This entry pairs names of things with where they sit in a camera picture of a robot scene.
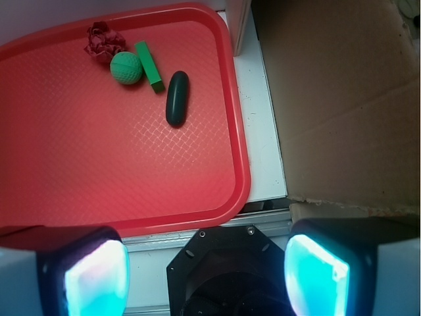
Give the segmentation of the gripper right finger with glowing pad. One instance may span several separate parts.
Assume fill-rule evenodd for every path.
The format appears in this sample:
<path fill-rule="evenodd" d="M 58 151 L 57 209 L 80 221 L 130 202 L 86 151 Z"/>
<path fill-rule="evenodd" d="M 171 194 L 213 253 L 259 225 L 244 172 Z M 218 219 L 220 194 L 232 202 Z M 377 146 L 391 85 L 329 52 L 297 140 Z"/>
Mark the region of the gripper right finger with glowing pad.
<path fill-rule="evenodd" d="M 284 276 L 297 315 L 419 315 L 420 219 L 301 219 Z"/>

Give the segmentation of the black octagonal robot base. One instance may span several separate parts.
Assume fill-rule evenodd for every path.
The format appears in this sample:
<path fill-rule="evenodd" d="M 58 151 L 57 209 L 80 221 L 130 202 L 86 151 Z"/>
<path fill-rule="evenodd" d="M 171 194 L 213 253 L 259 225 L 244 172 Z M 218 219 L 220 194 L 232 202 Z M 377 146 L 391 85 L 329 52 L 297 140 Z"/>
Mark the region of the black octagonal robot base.
<path fill-rule="evenodd" d="M 171 315 L 294 315 L 284 250 L 253 225 L 201 229 L 166 268 Z"/>

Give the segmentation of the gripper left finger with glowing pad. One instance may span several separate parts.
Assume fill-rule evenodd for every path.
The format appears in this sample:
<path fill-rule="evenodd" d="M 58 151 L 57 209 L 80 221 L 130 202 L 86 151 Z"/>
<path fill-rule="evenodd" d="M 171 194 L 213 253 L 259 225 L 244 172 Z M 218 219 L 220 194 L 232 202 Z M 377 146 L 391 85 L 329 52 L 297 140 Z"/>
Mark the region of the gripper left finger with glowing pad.
<path fill-rule="evenodd" d="M 1 228 L 2 315 L 122 315 L 129 282 L 110 226 Z"/>

